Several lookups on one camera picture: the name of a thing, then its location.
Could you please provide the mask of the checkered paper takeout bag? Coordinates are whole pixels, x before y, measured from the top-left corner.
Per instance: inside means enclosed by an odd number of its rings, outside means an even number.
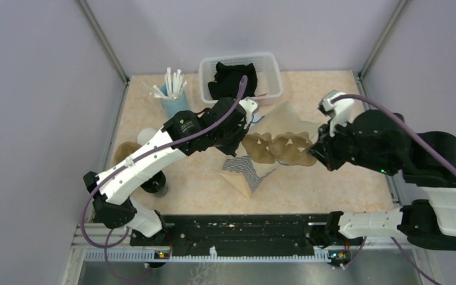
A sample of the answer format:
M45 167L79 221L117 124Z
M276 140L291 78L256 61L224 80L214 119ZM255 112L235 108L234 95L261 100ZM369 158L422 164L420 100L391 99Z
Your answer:
M293 106L288 102L284 102L260 118L253 117L248 134L264 134L268 132L275 137L287 132L295 134L307 132L312 141L316 137L318 128L319 125L317 123L302 120ZM251 198L262 181L282 164L285 163L280 161L274 164L254 162L248 156L241 143L236 150L236 157L225 160L220 174L242 195Z

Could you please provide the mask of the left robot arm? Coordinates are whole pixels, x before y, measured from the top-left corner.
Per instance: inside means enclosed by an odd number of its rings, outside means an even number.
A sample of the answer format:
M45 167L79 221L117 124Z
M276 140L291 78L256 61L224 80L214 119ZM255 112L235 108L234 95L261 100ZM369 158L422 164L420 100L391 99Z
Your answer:
M179 111L116 166L85 174L84 183L93 194L97 217L108 229L128 227L144 235L150 244L162 244L167 230L158 212L138 209L131 202L131 194L157 179L168 165L196 152L214 147L225 155L235 156L258 108L258 103L250 98L222 98L198 113Z

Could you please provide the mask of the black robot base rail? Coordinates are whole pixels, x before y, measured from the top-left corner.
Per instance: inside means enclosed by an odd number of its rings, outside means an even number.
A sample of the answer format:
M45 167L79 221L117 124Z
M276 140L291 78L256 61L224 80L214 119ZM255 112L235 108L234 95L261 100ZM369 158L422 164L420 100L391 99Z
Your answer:
M346 240L326 214L166 215L164 232L145 237L110 230L102 223L78 226L72 242L88 261L146 262L330 262L342 251L393 249L388 237Z

